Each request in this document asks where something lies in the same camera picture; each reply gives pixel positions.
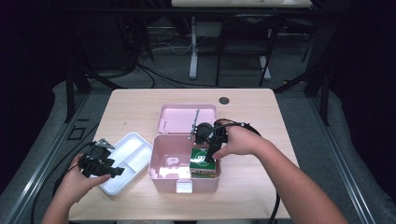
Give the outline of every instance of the wooden table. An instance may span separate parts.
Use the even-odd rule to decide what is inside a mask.
[[[230,103],[222,105],[220,97]],[[161,107],[165,104],[215,105],[218,119],[250,123],[297,163],[276,98],[267,89],[155,89],[115,90],[94,137],[117,143],[137,132],[151,144]],[[219,187],[212,193],[160,193],[147,169],[120,195],[92,189],[70,212],[71,220],[200,220],[259,219],[273,211],[276,191],[260,162],[253,156],[230,155],[221,159]],[[276,217],[290,217],[283,204]]]

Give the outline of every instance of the hand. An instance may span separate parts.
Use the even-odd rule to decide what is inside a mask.
[[[64,176],[54,196],[55,199],[61,198],[69,206],[77,203],[90,189],[105,183],[111,177],[111,175],[102,175],[95,178],[85,177],[78,167],[78,161],[82,156],[83,154],[78,154],[73,159],[70,164],[71,170]]]
[[[240,126],[226,127],[228,144],[213,154],[213,159],[221,159],[229,154],[256,155],[262,147],[272,146],[272,143],[261,136]]]

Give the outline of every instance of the white desk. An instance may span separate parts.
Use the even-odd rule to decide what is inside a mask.
[[[222,105],[220,97],[230,103]],[[94,140],[117,143],[137,132],[151,144],[161,107],[165,104],[215,105],[218,118],[248,122],[297,163],[274,93],[266,89],[116,90],[108,101]],[[120,195],[99,187],[73,205],[70,220],[200,220],[259,219],[271,216],[276,191],[261,163],[253,156],[221,159],[219,186],[211,193],[160,193],[146,169]],[[277,218],[290,217],[281,204]]]
[[[310,0],[172,0],[172,7],[311,7]],[[196,47],[196,21],[191,19],[191,64],[190,79],[196,79],[198,67],[198,48]],[[260,57],[263,67],[265,58]],[[265,80],[271,80],[269,69],[265,72]]]

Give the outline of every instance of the black object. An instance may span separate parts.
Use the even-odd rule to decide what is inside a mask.
[[[122,175],[124,168],[111,167],[114,163],[114,160],[108,158],[111,152],[100,144],[101,142],[99,142],[99,144],[95,144],[91,149],[91,152],[84,153],[84,156],[79,160],[78,166],[81,169],[81,172],[87,177],[90,177],[91,175],[110,174],[111,178],[114,178],[116,175]]]
[[[225,129],[227,126],[241,126],[261,136],[259,132],[257,132],[257,130],[251,127],[248,123],[228,120],[230,121],[229,123],[221,124],[220,122],[223,120],[228,119],[219,119],[215,121],[213,127],[209,123],[201,123],[194,131],[196,145],[202,145],[203,143],[209,144],[209,149],[205,157],[206,162],[214,161],[212,158],[213,154],[221,149],[221,145],[223,143],[228,143],[228,134]]]
[[[247,13],[237,14],[223,22],[219,35],[216,86],[219,85],[221,57],[226,54],[265,57],[265,65],[260,66],[262,77],[259,86],[261,86],[277,33],[283,27],[283,23],[284,19],[279,16]]]

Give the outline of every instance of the black handheld device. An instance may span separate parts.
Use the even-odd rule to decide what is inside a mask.
[[[212,156],[215,152],[221,149],[223,143],[228,143],[227,126],[241,126],[244,127],[258,135],[256,129],[250,126],[250,124],[245,122],[235,122],[229,119],[218,119],[215,121],[213,126],[209,123],[201,123],[195,129],[195,144],[202,145],[203,143],[209,144],[209,149],[207,150],[205,161],[214,161]]]
[[[111,154],[108,148],[114,147],[102,138],[92,146],[89,153],[84,153],[78,166],[86,177],[110,174],[111,178],[114,178],[116,175],[122,175],[124,168],[111,167],[114,160],[108,158]]]

